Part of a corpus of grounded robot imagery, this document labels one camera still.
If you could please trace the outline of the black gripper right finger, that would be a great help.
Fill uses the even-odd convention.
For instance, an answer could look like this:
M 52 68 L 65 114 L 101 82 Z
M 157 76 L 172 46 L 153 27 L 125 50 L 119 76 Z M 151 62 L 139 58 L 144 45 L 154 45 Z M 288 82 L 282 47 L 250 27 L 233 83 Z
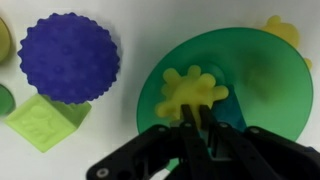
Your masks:
M 207 123 L 213 164 L 222 180 L 267 180 L 267 165 L 253 144 L 231 125 L 219 123 L 210 108 L 200 106 L 200 116 Z

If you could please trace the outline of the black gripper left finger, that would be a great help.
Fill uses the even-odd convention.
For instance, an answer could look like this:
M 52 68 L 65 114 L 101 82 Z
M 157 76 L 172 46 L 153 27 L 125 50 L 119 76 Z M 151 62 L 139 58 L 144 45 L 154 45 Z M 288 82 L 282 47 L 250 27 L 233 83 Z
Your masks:
M 180 125 L 180 133 L 185 153 L 180 163 L 189 180 L 213 180 L 207 147 L 199 135 L 190 106 L 182 105 L 181 112 L 183 123 Z

